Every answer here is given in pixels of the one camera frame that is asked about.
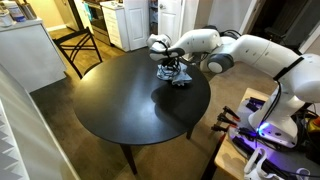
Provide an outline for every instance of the white cabinet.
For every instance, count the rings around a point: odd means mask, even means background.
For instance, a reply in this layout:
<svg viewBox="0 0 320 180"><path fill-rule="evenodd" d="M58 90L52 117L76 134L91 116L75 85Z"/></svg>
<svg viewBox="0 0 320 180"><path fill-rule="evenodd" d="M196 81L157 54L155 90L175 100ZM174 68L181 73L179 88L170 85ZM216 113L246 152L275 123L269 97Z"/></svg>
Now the white cabinet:
<svg viewBox="0 0 320 180"><path fill-rule="evenodd" d="M1 65L28 92L65 77L66 66L41 19L0 27L0 39Z"/></svg>
<svg viewBox="0 0 320 180"><path fill-rule="evenodd" d="M101 2L110 41L124 51L147 46L149 37L148 0Z"/></svg>
<svg viewBox="0 0 320 180"><path fill-rule="evenodd" d="M130 50L147 46L149 38L148 0L123 0Z"/></svg>
<svg viewBox="0 0 320 180"><path fill-rule="evenodd" d="M103 5L102 10L110 42L124 51L129 51L130 46L124 8Z"/></svg>

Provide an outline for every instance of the wooden floor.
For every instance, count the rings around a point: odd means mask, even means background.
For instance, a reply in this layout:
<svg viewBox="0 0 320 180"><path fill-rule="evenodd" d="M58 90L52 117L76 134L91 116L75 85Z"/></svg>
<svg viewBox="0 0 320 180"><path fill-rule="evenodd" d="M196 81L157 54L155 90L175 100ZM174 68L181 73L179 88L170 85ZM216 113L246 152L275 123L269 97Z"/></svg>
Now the wooden floor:
<svg viewBox="0 0 320 180"><path fill-rule="evenodd" d="M58 38L72 32L68 29L50 32ZM103 61L128 55L123 51L96 41ZM81 59L94 55L81 53ZM275 88L270 77L253 68L236 66L215 78L208 75L211 101L206 114L197 124L191 140L185 136L152 146L133 147L138 175L132 175L119 145L101 140L88 132L77 120L73 107L73 93L80 79L65 61L67 77L31 93L61 147L83 180L109 179L187 179L197 180L205 170L220 134L211 131L222 107L236 110L247 87L270 94ZM222 173L214 179L230 179Z"/></svg>

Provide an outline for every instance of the black round table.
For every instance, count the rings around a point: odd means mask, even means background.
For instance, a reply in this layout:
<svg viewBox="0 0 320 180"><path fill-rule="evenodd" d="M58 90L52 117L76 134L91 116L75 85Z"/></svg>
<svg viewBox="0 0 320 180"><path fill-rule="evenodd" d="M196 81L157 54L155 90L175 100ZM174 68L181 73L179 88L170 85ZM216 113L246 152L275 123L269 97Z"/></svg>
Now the black round table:
<svg viewBox="0 0 320 180"><path fill-rule="evenodd" d="M192 82L173 86L157 78L157 62L146 49L107 60L87 73L74 96L74 111L94 135L121 145L134 174L130 145L170 140L187 132L205 113L210 87L197 67Z"/></svg>

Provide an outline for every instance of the chair backrest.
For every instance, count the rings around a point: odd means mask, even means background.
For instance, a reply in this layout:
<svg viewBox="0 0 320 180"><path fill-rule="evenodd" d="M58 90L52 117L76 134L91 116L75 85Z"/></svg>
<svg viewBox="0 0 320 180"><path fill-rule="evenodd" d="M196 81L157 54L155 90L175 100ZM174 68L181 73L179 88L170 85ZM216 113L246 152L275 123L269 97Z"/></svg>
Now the chair backrest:
<svg viewBox="0 0 320 180"><path fill-rule="evenodd" d="M71 39L72 39L72 42L76 42L76 43L74 43L73 45L63 44L66 41L69 41ZM53 39L53 42L56 44L56 46L59 48L59 50L64 55L64 57L71 64L73 69L77 72L80 79L82 79L83 75L81 74L81 72L79 71L79 68L75 64L76 56L80 50L94 50L94 51L96 51L96 53L99 57L99 63L102 62L102 58L100 56L99 50L97 48L97 45L96 45L96 43L93 39L93 36L92 36L88 27L85 29L73 32L71 34L68 34L66 36L63 36L59 39ZM88 70L90 70L91 68L92 68L92 66L88 67L87 70L85 71L85 73L88 72Z"/></svg>

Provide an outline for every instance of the kitchen counter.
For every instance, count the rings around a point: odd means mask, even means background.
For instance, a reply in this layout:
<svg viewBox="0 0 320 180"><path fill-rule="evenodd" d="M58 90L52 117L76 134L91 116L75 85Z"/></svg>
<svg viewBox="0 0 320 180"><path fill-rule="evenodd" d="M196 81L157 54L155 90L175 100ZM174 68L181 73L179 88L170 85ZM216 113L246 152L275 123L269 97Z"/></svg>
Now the kitchen counter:
<svg viewBox="0 0 320 180"><path fill-rule="evenodd" d="M0 64L28 92L66 77L66 66L42 19L1 27L0 39Z"/></svg>
<svg viewBox="0 0 320 180"><path fill-rule="evenodd" d="M117 9L123 9L124 6L122 3L117 3L115 1L106 1L106 2L101 2L100 5L102 7L106 7L112 10L117 10Z"/></svg>
<svg viewBox="0 0 320 180"><path fill-rule="evenodd" d="M27 20L25 22L17 22L15 24L13 24L12 26L0 27L0 32L10 31L13 29L19 29L19 28L23 28L23 27L27 27L27 26L33 26L33 25L37 25L37 24L41 24L41 23L42 23L41 18L37 18L35 20Z"/></svg>

